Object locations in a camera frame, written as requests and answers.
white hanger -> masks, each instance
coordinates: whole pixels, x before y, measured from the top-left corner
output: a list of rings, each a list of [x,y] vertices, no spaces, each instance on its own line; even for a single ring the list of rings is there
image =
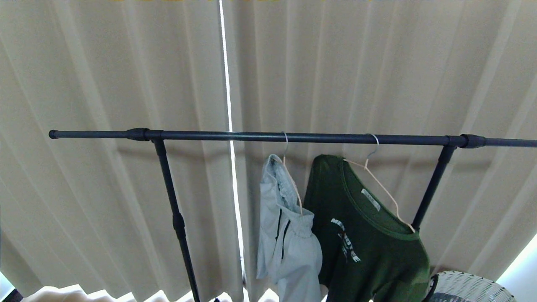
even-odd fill
[[[284,135],[285,135],[284,168],[285,168],[285,172],[287,173],[287,176],[289,176],[289,179],[291,179],[291,183],[292,183],[292,185],[293,185],[293,188],[295,189],[296,196],[297,196],[298,199],[299,199],[300,215],[302,215],[302,199],[300,199],[299,190],[298,190],[298,188],[296,187],[295,181],[294,181],[293,178],[291,177],[291,174],[289,173],[289,170],[287,170],[287,166],[285,165],[285,155],[287,154],[287,148],[289,147],[289,140],[287,139],[287,133],[285,133],[285,131],[283,131],[283,133],[284,133]]]
[[[394,202],[395,204],[395,214],[397,215],[397,218],[404,224],[406,224],[411,230],[413,233],[416,232],[416,230],[412,227],[411,224],[408,224],[406,223],[405,221],[403,221],[403,219],[401,219],[401,217],[399,216],[399,205],[397,204],[397,202],[395,201],[395,198],[390,194],[390,192],[388,192],[388,190],[380,183],[380,181],[378,179],[376,179],[375,175],[373,175],[373,173],[369,170],[369,168],[367,167],[367,163],[369,162],[369,157],[371,155],[373,155],[375,152],[377,152],[377,150],[379,150],[379,146],[380,146],[380,143],[379,143],[379,139],[376,137],[375,134],[370,134],[372,135],[375,140],[376,140],[376,148],[375,148],[375,151],[369,153],[367,155],[367,158],[366,158],[366,163],[364,165],[362,164],[359,164],[359,163],[356,163],[356,162],[353,162],[353,161],[350,161],[348,159],[343,159],[344,161],[348,162],[348,163],[351,163],[351,164],[355,164],[359,167],[362,167],[364,170],[366,170],[370,175],[371,177],[373,177],[373,179],[376,181],[377,184],[379,184],[379,186],[384,190],[384,192],[386,192],[386,194],[388,194],[388,196],[390,197],[391,201]]]

green sweatshirt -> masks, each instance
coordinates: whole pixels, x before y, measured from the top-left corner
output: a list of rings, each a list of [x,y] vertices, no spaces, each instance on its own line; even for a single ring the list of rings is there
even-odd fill
[[[315,214],[327,301],[422,301],[429,259],[419,234],[364,188],[343,157],[315,158],[304,207]]]

clothes rack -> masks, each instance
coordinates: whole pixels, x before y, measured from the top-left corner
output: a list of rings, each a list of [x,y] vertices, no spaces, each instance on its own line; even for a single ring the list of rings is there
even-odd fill
[[[360,143],[376,144],[377,141],[369,134],[321,134],[321,133],[277,133],[277,132],[208,132],[208,131],[164,131],[147,128],[134,128],[126,131],[58,131],[48,133],[51,139],[59,138],[93,138],[93,139],[130,139],[151,141],[155,145],[160,161],[164,183],[172,210],[172,223],[183,253],[186,272],[195,302],[199,302],[198,287],[194,276],[192,261],[186,242],[185,221],[179,211],[175,190],[166,156],[164,140],[212,140],[212,141],[272,141],[272,142],[316,142],[316,143]],[[484,146],[494,147],[531,147],[537,148],[537,140],[495,139],[473,134],[425,136],[425,135],[377,135],[382,145],[420,145],[443,146],[438,163],[434,169],[429,185],[425,190],[422,202],[412,222],[418,230],[427,212],[442,175],[457,148],[471,149]]]

beige curtain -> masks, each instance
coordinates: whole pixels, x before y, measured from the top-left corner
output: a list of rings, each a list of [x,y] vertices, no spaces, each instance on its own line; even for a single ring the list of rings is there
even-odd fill
[[[50,129],[228,129],[217,2],[0,3],[2,273],[24,295],[190,290],[153,145]],[[242,299],[229,143],[167,141],[203,300]]]
[[[537,3],[521,1],[225,2],[234,127],[535,139],[536,13]],[[236,145],[247,285],[256,298],[270,286],[255,279],[259,173],[285,144]],[[408,222],[440,149],[381,146],[370,161]],[[363,161],[372,150],[291,143],[287,155],[304,194],[314,156]],[[536,160],[535,149],[455,153],[422,223],[433,270],[495,279],[507,268],[537,232]]]

clothing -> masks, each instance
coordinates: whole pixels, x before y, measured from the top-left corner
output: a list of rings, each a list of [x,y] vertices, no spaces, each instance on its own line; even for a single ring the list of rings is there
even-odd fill
[[[314,215],[300,214],[293,180],[276,155],[263,167],[257,278],[278,284],[280,301],[321,301],[321,245],[311,232]]]
[[[429,259],[419,234],[378,202],[342,157],[315,158],[304,207],[315,214],[327,301],[422,301]]]

